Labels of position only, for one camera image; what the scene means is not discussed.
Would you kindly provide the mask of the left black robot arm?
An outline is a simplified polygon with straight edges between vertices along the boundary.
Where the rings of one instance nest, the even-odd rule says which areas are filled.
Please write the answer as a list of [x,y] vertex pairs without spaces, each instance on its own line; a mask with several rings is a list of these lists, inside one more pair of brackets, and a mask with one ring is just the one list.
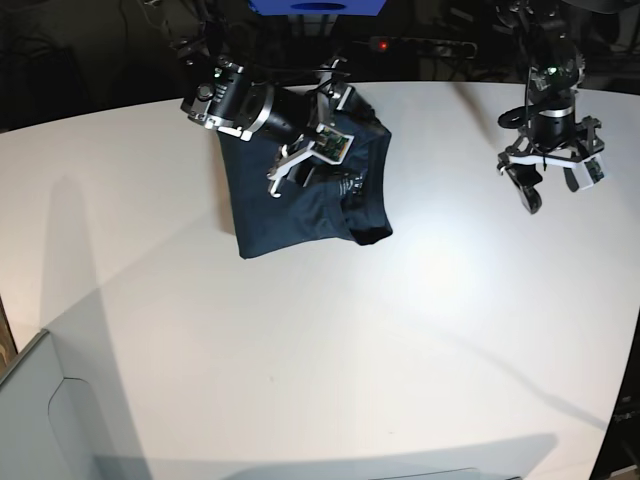
[[585,60],[570,38],[569,26],[554,1],[498,1],[496,14],[512,30],[525,68],[523,104],[501,114],[498,125],[517,132],[516,140],[498,154],[497,170],[518,191],[530,214],[542,199],[537,167],[564,170],[572,192],[595,186],[606,177],[601,121],[576,118],[578,87]]

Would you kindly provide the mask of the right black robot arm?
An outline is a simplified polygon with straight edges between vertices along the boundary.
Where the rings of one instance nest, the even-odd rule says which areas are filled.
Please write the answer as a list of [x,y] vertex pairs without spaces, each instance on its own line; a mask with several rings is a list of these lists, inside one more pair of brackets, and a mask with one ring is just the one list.
[[295,74],[318,79],[314,88],[293,92],[273,77],[285,68],[234,56],[216,2],[197,1],[194,6],[199,32],[178,50],[190,69],[192,87],[181,105],[188,119],[244,142],[255,137],[275,142],[278,150],[267,173],[274,198],[280,197],[283,181],[294,180],[300,164],[310,159],[342,164],[355,137],[337,128],[337,115],[362,122],[376,118],[373,107],[347,83],[349,74],[340,67],[345,58],[334,55],[318,67],[293,68]]

